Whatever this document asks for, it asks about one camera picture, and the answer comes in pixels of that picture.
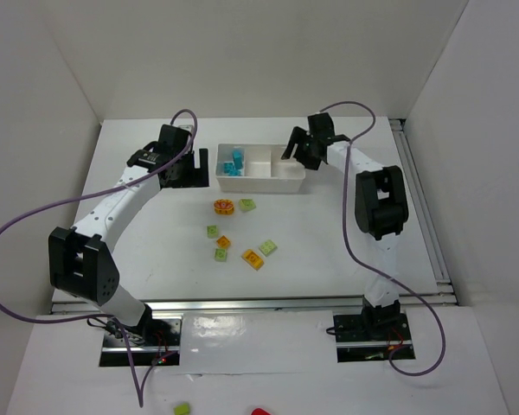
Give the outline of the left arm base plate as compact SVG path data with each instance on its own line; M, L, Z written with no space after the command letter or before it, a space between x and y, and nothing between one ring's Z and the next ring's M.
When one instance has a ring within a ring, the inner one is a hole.
M131 345L131 355L136 367L148 367L155 363L160 367L174 367L180 364L180 344L183 320L181 317L163 320L169 330L162 329L145 340L127 332ZM99 366L129 367L129 357L120 329L110 319L90 320L87 324L104 331Z

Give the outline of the white divided container tray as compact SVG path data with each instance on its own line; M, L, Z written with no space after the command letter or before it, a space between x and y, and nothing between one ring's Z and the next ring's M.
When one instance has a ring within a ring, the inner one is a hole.
M225 172L239 151L243 167L237 176ZM296 194L305 179L304 167L293 159L281 157L280 144L219 144L216 152L215 178L222 192L250 194Z

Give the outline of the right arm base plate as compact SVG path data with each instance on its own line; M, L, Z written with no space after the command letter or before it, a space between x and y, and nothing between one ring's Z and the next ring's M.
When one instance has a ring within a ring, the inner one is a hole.
M415 352L407 316L377 329L367 329L360 315L334 315L332 326L325 330L336 341L338 363L414 360Z

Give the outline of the tall blue lego brick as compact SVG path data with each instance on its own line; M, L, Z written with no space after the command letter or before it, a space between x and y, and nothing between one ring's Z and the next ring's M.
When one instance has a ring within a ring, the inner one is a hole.
M244 152L242 149L235 149L232 153L234 167L237 170L242 170L244 168Z

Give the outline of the orange round lego piece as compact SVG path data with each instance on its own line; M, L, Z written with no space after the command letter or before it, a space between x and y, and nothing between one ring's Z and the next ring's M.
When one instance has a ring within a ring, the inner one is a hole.
M218 199L213 203L214 211L219 215L231 215L234 213L234 203L229 199Z

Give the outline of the orange lego slanted brick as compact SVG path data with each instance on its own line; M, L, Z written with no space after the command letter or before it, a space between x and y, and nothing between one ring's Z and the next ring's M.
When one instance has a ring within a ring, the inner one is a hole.
M258 271L265 263L264 259L252 249L247 249L244 251L241 257L255 271Z

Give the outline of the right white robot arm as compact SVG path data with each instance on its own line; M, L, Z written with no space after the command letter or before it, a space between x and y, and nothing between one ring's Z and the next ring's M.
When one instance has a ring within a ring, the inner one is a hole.
M309 170L326 163L343 172L345 180L354 181L356 226L374 254L358 326L336 323L329 332L343 340L380 340L400 319L399 286L390 279L397 274L397 243L409 219L403 173L399 166L377 162L358 150L350 138L336 134L328 113L311 115L307 121L306 129L293 128L281 158L293 158Z

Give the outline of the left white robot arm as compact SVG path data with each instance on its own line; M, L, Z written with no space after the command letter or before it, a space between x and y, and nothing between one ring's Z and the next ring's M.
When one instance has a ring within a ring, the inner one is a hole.
M147 345L166 343L171 327L121 285L112 253L131 221L162 189L209 185L208 151L193 150L194 133L191 126L163 125L156 141L129 158L119 191L69 229L57 227L48 237L52 286L95 306Z

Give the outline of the blue lego brick wide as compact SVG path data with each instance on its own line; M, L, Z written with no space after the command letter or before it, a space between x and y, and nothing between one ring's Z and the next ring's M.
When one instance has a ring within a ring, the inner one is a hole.
M242 169L238 169L234 163L222 164L222 174L225 176L242 176Z

